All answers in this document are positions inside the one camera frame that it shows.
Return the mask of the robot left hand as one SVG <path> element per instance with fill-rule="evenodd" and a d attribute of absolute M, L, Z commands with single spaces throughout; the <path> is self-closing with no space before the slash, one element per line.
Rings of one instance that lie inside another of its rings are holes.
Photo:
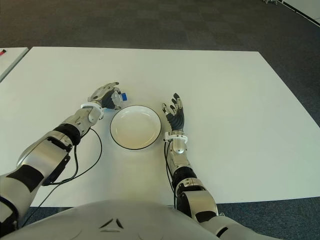
<path fill-rule="evenodd" d="M 99 104 L 103 109 L 120 110 L 122 107 L 118 97 L 121 90 L 118 85 L 119 82 L 111 82 L 99 87 L 87 101 Z"/>

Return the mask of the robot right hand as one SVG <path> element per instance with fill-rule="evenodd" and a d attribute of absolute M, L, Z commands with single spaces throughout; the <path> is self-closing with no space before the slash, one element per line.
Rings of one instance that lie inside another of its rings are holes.
<path fill-rule="evenodd" d="M 182 132 L 185 125 L 183 102 L 177 93 L 173 94 L 171 102 L 172 104 L 169 106 L 171 111 L 169 111 L 169 108 L 165 103 L 162 104 L 162 111 L 171 127 L 171 130 Z"/>

